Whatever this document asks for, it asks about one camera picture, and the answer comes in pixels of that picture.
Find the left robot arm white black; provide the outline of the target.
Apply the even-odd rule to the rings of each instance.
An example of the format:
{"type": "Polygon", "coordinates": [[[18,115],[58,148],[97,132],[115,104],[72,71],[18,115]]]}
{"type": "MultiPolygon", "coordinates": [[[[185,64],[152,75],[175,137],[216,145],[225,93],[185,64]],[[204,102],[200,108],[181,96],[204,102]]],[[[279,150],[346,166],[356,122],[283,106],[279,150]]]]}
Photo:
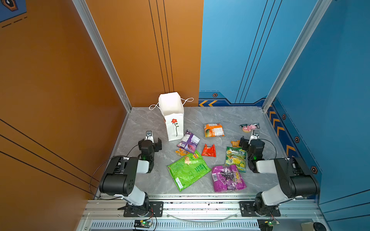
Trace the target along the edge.
{"type": "Polygon", "coordinates": [[[99,191],[126,201],[125,217],[146,217],[155,215],[146,192],[135,185],[137,174],[151,173],[155,153],[162,149],[162,141],[153,142],[146,138],[138,142],[141,155],[138,157],[115,156],[111,158],[99,184],[99,191]]]}

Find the green yellow candy bag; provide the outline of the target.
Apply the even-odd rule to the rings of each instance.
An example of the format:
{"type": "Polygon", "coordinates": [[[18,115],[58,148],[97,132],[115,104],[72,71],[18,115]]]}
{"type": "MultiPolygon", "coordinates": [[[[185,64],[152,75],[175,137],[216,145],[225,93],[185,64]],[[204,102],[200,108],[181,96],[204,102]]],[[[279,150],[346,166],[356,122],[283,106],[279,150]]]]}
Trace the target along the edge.
{"type": "Polygon", "coordinates": [[[246,172],[246,151],[241,147],[227,147],[225,164],[235,165],[239,172],[246,172]]]}

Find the white paper bag with flowers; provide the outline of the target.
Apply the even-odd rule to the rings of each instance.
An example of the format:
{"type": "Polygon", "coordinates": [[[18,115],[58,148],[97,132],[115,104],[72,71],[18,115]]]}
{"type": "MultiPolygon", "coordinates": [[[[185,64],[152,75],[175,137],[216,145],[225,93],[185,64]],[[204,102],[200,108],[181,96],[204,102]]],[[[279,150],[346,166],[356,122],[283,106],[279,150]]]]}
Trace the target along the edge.
{"type": "Polygon", "coordinates": [[[184,136],[184,104],[193,102],[194,98],[181,98],[178,92],[161,94],[158,102],[149,110],[158,108],[164,118],[168,141],[180,140],[184,136]]]}

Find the large green Lays chip bag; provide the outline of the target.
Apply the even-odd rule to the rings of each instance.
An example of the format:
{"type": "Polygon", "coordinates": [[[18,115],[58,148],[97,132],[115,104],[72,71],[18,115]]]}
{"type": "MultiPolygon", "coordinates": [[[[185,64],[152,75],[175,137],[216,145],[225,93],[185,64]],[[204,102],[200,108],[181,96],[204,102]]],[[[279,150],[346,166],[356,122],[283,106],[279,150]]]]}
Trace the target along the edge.
{"type": "Polygon", "coordinates": [[[198,150],[168,165],[167,169],[180,192],[211,172],[198,150]]]}

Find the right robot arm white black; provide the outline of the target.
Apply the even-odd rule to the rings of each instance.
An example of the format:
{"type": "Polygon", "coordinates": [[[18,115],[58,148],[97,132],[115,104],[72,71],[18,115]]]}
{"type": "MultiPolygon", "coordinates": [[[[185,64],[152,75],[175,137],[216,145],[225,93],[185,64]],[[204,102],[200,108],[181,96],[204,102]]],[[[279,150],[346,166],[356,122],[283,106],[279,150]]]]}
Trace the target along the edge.
{"type": "Polygon", "coordinates": [[[281,215],[279,205],[297,197],[310,197],[320,193],[320,184],[301,157],[263,159],[265,143],[261,139],[240,139],[242,150],[247,152],[247,163],[254,173],[274,174],[278,184],[259,192],[254,201],[241,201],[243,217],[281,215]]]}

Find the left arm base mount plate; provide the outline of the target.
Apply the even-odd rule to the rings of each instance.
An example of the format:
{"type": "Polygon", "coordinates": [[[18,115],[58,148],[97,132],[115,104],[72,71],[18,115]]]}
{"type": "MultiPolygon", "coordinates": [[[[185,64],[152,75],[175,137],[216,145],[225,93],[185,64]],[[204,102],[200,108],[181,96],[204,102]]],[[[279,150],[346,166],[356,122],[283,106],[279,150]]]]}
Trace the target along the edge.
{"type": "Polygon", "coordinates": [[[149,201],[147,205],[143,206],[131,206],[127,205],[127,208],[124,210],[123,216],[126,218],[133,218],[133,217],[150,217],[156,216],[162,217],[163,215],[163,206],[164,203],[162,201],[149,201]]]}

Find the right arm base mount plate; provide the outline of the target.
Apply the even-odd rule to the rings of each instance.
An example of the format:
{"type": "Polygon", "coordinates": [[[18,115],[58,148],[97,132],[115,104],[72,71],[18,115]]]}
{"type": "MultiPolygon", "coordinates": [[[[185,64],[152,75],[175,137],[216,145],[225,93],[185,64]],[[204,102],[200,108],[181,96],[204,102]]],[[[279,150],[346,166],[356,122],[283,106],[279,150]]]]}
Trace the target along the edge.
{"type": "Polygon", "coordinates": [[[252,201],[240,201],[240,212],[243,217],[280,217],[281,213],[278,206],[266,206],[264,203],[256,204],[252,201]]]}

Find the magenta purple snack bag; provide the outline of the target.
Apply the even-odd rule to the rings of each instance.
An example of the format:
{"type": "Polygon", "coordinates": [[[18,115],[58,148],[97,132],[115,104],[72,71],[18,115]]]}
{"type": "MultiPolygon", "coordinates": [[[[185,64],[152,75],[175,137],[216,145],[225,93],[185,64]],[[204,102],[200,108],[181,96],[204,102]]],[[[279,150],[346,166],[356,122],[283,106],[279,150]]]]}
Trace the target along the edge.
{"type": "Polygon", "coordinates": [[[213,167],[211,174],[215,192],[240,191],[247,188],[236,165],[213,167]]]}

